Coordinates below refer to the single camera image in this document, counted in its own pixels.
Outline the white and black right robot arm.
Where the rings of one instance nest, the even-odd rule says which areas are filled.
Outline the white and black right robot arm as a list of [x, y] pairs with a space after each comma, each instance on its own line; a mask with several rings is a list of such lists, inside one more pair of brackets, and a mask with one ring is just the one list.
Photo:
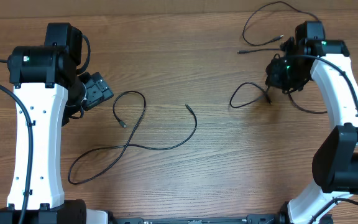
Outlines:
[[271, 223], [332, 223], [330, 209], [358, 195], [358, 86], [342, 40], [328, 40], [322, 22], [306, 21], [266, 68], [266, 85], [290, 94], [314, 81], [329, 116], [331, 133], [312, 161], [313, 180], [286, 202]]

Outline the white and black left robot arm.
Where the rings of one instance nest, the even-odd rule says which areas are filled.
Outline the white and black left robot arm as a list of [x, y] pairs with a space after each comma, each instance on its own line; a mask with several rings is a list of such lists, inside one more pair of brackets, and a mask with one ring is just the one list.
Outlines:
[[112, 213], [67, 200], [60, 172], [62, 127], [113, 96], [81, 58], [88, 38], [69, 23], [50, 23], [41, 46], [18, 46], [7, 67], [16, 101], [14, 178], [0, 223], [112, 223]]

